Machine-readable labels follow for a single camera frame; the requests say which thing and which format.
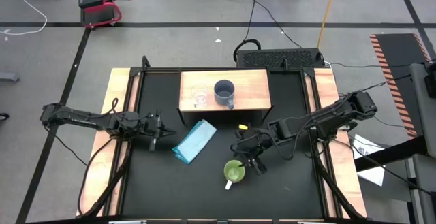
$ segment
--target red chair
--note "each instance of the red chair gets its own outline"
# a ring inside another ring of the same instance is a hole
[[[116,0],[79,0],[84,27],[113,25],[120,21],[123,15],[114,1]]]

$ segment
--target gray mug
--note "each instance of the gray mug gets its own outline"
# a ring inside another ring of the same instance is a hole
[[[220,80],[213,87],[215,101],[220,105],[227,105],[233,109],[234,85],[229,80]]]

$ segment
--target green cup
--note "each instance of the green cup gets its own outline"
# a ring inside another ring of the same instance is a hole
[[[225,189],[230,189],[232,183],[240,182],[245,176],[245,167],[242,166],[243,163],[238,160],[230,160],[224,166],[224,177],[227,180]]]

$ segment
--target concrete floor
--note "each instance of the concrete floor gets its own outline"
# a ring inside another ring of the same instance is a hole
[[[327,0],[258,0],[279,22],[321,22]],[[411,0],[422,22],[435,23],[434,0]],[[77,0],[29,0],[49,22],[78,22]],[[252,0],[135,0],[120,1],[123,22],[247,22]],[[2,22],[41,22],[43,19],[21,0],[0,0]],[[271,22],[256,6],[254,22]],[[334,0],[328,22],[413,23],[404,0]],[[11,32],[34,30],[0,27]],[[146,55],[154,67],[233,67],[232,53],[244,38],[240,27],[105,28],[92,31],[67,105],[99,112],[110,70],[139,66]],[[317,44],[319,29],[286,28],[305,48]],[[425,29],[432,42],[436,29]],[[44,104],[58,102],[84,29],[48,27],[26,36],[0,35],[0,70],[16,71],[21,81],[0,82],[0,110],[11,118],[0,123],[0,223],[13,223],[20,210],[46,138],[38,121]],[[370,34],[417,33],[410,29],[327,28],[321,51],[329,62],[376,65]],[[254,27],[250,37],[262,47],[295,48],[280,29]],[[379,69],[333,67],[339,92],[354,91],[384,81]],[[378,117],[401,124],[388,88],[371,89]],[[377,121],[359,123],[355,133],[373,142],[394,145],[407,139],[405,130]],[[64,125],[58,136],[83,159],[91,153],[94,131]],[[73,218],[84,167],[55,142],[27,221]],[[379,221],[407,223],[404,202],[374,197],[364,192],[368,215]]]

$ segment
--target light blue towel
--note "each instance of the light blue towel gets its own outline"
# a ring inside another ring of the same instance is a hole
[[[190,164],[216,131],[217,129],[206,120],[198,121],[185,139],[172,150],[176,153],[177,158]]]

